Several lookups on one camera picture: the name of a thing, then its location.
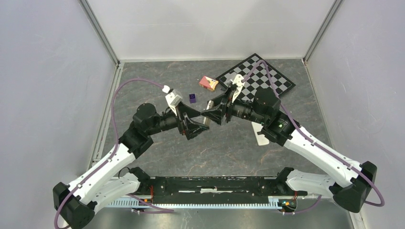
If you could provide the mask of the red and white remote control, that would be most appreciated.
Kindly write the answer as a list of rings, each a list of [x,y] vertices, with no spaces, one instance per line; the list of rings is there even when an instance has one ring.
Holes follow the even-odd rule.
[[[263,125],[259,124],[259,123],[255,123],[255,122],[251,122],[251,125],[253,128],[254,135],[255,135],[258,146],[268,145],[270,143],[270,141],[265,137],[264,134],[261,133]]]

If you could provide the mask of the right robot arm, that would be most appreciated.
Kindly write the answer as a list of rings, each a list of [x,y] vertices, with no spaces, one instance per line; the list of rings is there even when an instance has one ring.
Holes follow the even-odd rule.
[[[238,117],[257,123],[256,133],[269,142],[292,150],[319,167],[325,175],[301,172],[293,168],[282,171],[284,177],[276,181],[282,195],[291,191],[305,191],[333,198],[343,209],[358,213],[370,191],[375,186],[377,166],[348,158],[319,141],[299,122],[280,111],[281,100],[271,88],[260,88],[252,101],[235,97],[236,90],[229,88],[212,100],[213,107],[202,112],[211,121],[222,125]]]

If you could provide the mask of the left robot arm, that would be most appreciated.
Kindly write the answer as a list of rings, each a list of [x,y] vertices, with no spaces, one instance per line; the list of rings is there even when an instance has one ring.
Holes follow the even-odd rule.
[[[153,104],[140,105],[129,128],[109,153],[69,184],[59,182],[53,187],[53,204],[57,211],[54,227],[59,228],[58,219],[62,218],[67,228],[82,229],[97,211],[116,198],[135,191],[141,195],[147,193],[150,181],[144,177],[129,174],[116,183],[108,185],[107,181],[152,146],[152,135],[177,128],[190,140],[209,130],[208,125],[192,120],[200,114],[183,102],[162,114],[157,113]]]

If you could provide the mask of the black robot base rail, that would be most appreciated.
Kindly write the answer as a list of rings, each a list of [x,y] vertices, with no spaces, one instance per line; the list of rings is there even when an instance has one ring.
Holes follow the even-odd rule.
[[[123,196],[109,207],[147,209],[282,209],[288,200],[308,195],[294,191],[287,183],[285,168],[276,177],[150,177],[139,167],[132,169],[140,176],[140,187],[134,197]]]

